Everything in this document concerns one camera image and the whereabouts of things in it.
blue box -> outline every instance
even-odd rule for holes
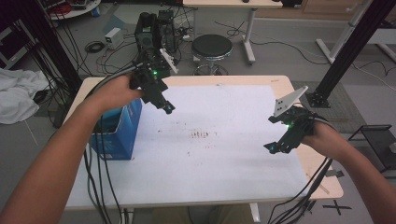
[[[104,156],[108,161],[127,161],[132,158],[141,112],[142,102],[136,99],[122,108],[118,125],[116,123],[117,126],[113,131],[107,130],[105,133],[92,134],[91,147],[96,153],[99,151],[101,159]],[[105,126],[106,120],[99,120],[98,123]]]

person's right arm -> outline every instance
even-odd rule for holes
[[[303,143],[344,166],[374,223],[395,223],[396,189],[336,130],[316,122],[314,135],[306,136]]]

person's left arm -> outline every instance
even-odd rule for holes
[[[129,89],[129,78],[123,76],[83,101],[14,189],[0,223],[58,223],[96,121],[107,110],[127,105],[141,95],[141,91]]]

white towel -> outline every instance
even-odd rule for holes
[[[31,117],[39,108],[35,93],[48,87],[44,74],[0,68],[0,123],[12,124]]]

gray floor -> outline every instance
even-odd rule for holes
[[[64,37],[61,29],[68,25],[82,54],[84,46],[95,40],[105,41],[104,34],[115,25],[124,28],[124,32],[132,34],[134,32],[134,21],[136,15],[141,11],[156,12],[160,7],[153,6],[113,6],[110,4],[101,5],[101,16],[94,18],[91,15],[82,15],[67,21],[62,21],[58,31]],[[230,21],[219,21],[228,25],[233,25]],[[201,23],[200,34],[215,33],[226,35],[229,28],[215,24],[214,22]],[[266,20],[255,21],[252,40],[258,43],[284,42],[298,46],[307,51],[304,55],[311,61],[326,63],[320,49],[315,43],[316,38],[323,39],[331,46],[341,34],[346,25],[345,21],[289,21],[289,20]],[[220,64],[228,69],[230,75],[286,75],[292,81],[321,81],[329,69],[329,64],[313,64],[305,60],[294,48],[272,43],[265,45],[254,45],[254,53],[257,62],[253,65],[247,63],[247,57],[242,48],[241,35],[237,34],[233,41],[233,54]],[[127,42],[134,42],[133,38],[126,39]],[[191,75],[195,64],[191,61],[190,44],[183,43],[181,46],[182,61],[177,66],[178,76]],[[122,50],[114,53],[106,64],[121,66],[134,56],[136,48],[134,44],[126,46]],[[91,72],[102,76],[101,67],[96,65],[96,60],[103,55],[103,52],[90,54],[86,60]],[[387,69],[396,66],[377,46],[367,45],[355,61],[357,66],[366,63],[380,61]],[[29,57],[24,57],[18,62],[14,69],[37,70],[37,66],[32,63]],[[367,124],[396,124],[395,88],[396,69],[393,69],[385,77],[384,69],[380,63],[372,63],[362,68],[364,71],[350,67],[343,76],[343,84],[349,97],[359,109]],[[51,127],[50,121],[45,117],[31,117],[12,125],[0,124],[0,207],[3,207],[7,197],[14,189],[28,165],[35,155],[46,144],[47,140],[55,131]],[[335,163],[333,168],[343,171],[343,168]],[[364,204],[359,197],[353,183],[344,171],[345,176],[339,180],[344,189],[344,197],[337,200],[339,205],[348,206],[351,209],[342,209],[340,214],[336,209],[323,208],[323,205],[334,205],[332,200],[320,201],[312,208],[311,213],[306,213],[300,223],[372,223]],[[274,203],[260,203],[260,213],[262,223],[266,223],[271,208]],[[195,207],[191,209],[194,223],[205,223],[205,216],[210,207]],[[135,210],[134,223],[149,223],[151,219],[150,209]],[[62,223],[100,223],[100,218],[95,211],[67,211],[64,213]]]

